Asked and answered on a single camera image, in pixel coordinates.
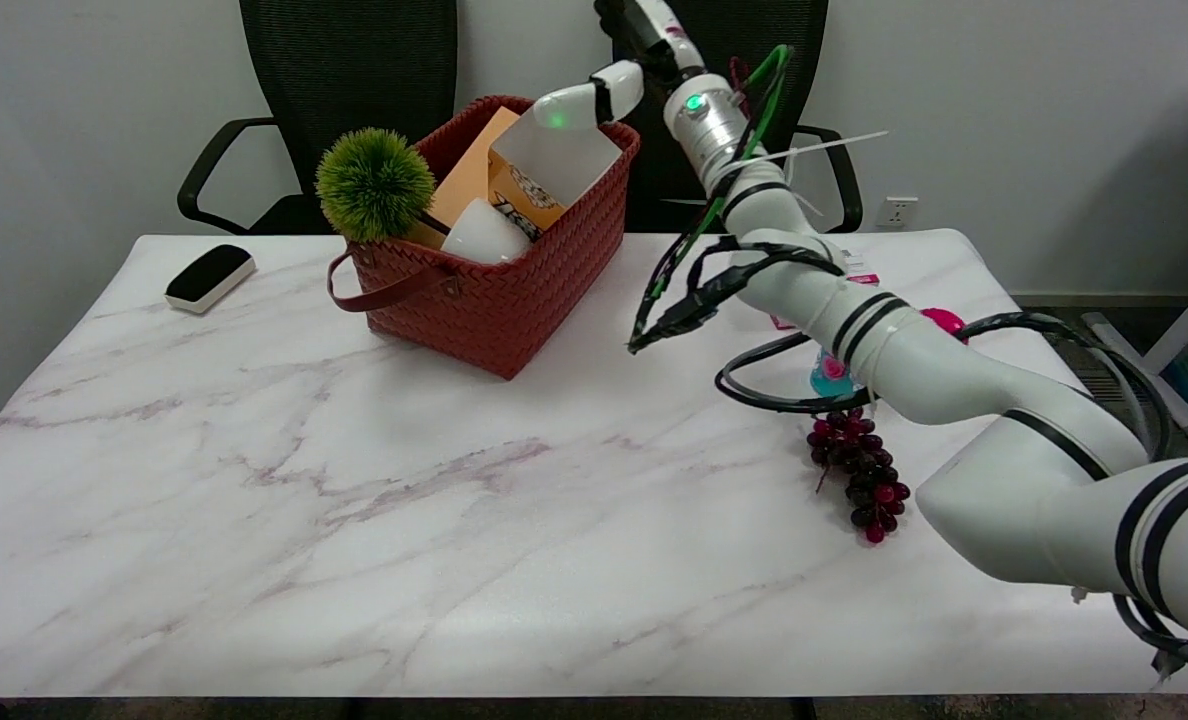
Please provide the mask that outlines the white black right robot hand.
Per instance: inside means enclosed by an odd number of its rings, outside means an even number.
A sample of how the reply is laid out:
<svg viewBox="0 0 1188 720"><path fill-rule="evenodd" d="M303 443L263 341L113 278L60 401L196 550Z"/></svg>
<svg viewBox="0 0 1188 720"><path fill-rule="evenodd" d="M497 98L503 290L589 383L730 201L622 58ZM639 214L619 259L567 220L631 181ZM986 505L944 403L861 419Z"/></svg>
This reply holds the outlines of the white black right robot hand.
<svg viewBox="0 0 1188 720"><path fill-rule="evenodd" d="M590 130L628 116L646 91L668 97L704 74L704 59L666 1L595 1L599 26L618 59L533 102L530 113L546 130Z"/></svg>

